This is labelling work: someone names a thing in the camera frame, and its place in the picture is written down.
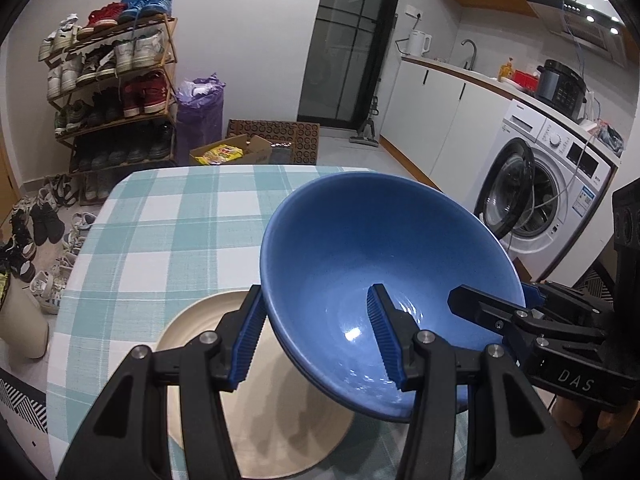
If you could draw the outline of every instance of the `black cooker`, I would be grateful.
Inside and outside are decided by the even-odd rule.
[[[547,59],[539,66],[540,82],[535,97],[577,122],[587,85],[577,72],[559,61]]]

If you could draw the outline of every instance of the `washing machine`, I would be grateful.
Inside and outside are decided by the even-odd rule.
[[[581,232],[610,172],[583,140],[514,100],[463,206],[540,280]]]

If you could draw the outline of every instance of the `checkered tablecloth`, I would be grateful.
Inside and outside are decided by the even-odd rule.
[[[69,279],[49,357],[47,417],[57,470],[82,419],[129,350],[153,346],[185,307],[260,282],[262,234],[280,202],[319,176],[353,168],[224,166],[134,173],[118,184],[91,228]],[[406,426],[356,415],[340,446],[297,476],[393,479]],[[466,414],[456,424],[462,478]],[[170,439],[174,478],[187,478]]]

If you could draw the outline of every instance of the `blue sneaker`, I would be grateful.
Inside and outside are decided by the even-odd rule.
[[[140,17],[154,16],[155,14],[171,15],[172,0],[146,0],[144,7],[140,11]]]
[[[140,11],[146,5],[148,0],[123,0],[123,4],[127,4],[127,8],[122,11],[118,17],[118,23],[131,22],[140,17]]]

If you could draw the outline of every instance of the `round plate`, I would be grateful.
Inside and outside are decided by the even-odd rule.
[[[262,239],[260,281],[274,332],[306,378],[349,409],[400,422],[415,395],[388,379],[367,315],[371,285],[385,285],[420,328],[475,350],[502,338],[452,314],[452,289],[524,306],[513,264],[478,218],[431,187],[365,171],[317,178],[284,199]],[[466,387],[458,400],[466,405]]]
[[[166,327],[156,351],[183,346],[214,330],[224,314],[237,310],[246,290],[204,298]],[[244,478],[289,476],[315,466],[340,444],[353,412],[310,384],[289,361],[265,320],[249,373],[238,389],[220,393],[226,424]],[[169,435],[182,447],[180,388],[170,386]]]

